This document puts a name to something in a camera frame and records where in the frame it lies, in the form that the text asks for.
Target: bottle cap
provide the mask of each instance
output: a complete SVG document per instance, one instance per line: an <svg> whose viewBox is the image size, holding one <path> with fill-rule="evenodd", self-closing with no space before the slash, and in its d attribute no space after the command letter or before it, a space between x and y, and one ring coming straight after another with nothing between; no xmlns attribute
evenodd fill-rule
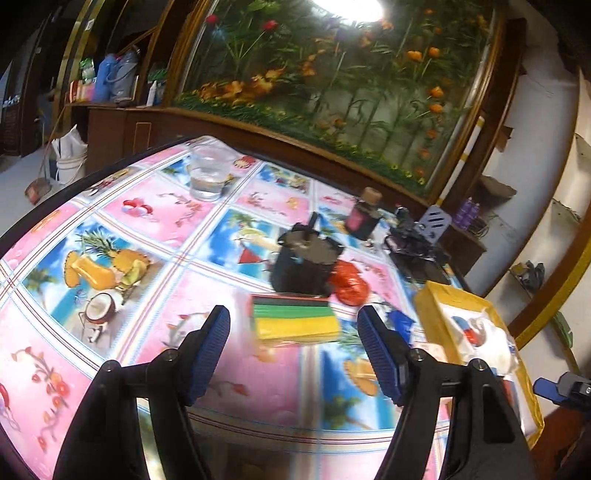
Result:
<svg viewBox="0 0 591 480"><path fill-rule="evenodd" d="M361 199L370 205L377 205L382 199L382 194L372 187L365 187L361 194Z"/></svg>

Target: white wall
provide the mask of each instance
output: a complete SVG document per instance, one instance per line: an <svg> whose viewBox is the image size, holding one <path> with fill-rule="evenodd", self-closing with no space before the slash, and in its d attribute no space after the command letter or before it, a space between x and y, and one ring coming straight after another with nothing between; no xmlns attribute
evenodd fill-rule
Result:
<svg viewBox="0 0 591 480"><path fill-rule="evenodd" d="M558 56L558 36L525 0L512 0L511 17L528 21L527 75L519 78L505 125L513 134L503 154L495 150L485 175L517 190L513 199L494 212L489 233L482 239L487 252L466 276L476 294L486 291L502 273L507 259L519 251L537 218L545 210L548 191L556 182L571 141L576 111L576 77Z"/></svg>

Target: brown bottle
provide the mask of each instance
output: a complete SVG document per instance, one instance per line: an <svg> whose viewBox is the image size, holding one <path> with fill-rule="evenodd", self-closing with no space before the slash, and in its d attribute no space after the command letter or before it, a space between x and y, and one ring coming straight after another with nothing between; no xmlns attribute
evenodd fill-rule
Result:
<svg viewBox="0 0 591 480"><path fill-rule="evenodd" d="M359 240L367 240L378 224L380 215L377 205L382 199L382 194L372 187L365 187L361 198L351 210L345 220L347 231Z"/></svg>

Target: white bucket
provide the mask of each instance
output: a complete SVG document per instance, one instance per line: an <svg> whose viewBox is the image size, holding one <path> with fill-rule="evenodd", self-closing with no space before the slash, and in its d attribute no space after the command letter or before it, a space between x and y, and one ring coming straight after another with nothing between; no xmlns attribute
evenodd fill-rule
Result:
<svg viewBox="0 0 591 480"><path fill-rule="evenodd" d="M69 185L84 178L86 153L79 157L67 157L57 160L57 181L62 185Z"/></svg>

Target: printed pineapple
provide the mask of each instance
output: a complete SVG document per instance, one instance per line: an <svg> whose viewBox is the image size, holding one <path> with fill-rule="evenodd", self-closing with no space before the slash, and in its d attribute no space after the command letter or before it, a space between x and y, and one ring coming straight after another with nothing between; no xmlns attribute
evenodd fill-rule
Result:
<svg viewBox="0 0 591 480"><path fill-rule="evenodd" d="M146 266L150 264L150 260L144 254L129 248L117 249L113 239L99 229L81 234L80 241L84 252L110 258L113 266L123 273L131 271L135 260L139 260Z"/></svg>

